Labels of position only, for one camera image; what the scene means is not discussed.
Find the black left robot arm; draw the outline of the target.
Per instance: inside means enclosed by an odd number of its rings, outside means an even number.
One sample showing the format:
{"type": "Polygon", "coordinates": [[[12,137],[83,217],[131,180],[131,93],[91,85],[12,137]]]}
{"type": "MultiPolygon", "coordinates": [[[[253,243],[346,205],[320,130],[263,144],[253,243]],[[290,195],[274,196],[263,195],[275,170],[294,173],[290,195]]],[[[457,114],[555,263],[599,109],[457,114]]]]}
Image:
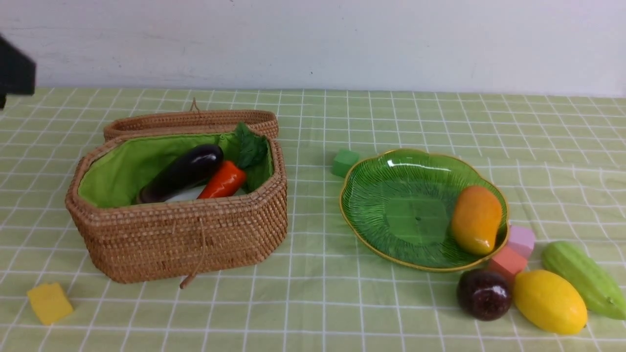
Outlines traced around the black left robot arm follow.
{"type": "Polygon", "coordinates": [[[32,96],[36,87],[37,65],[24,51],[0,36],[0,109],[9,94],[32,96]]]}

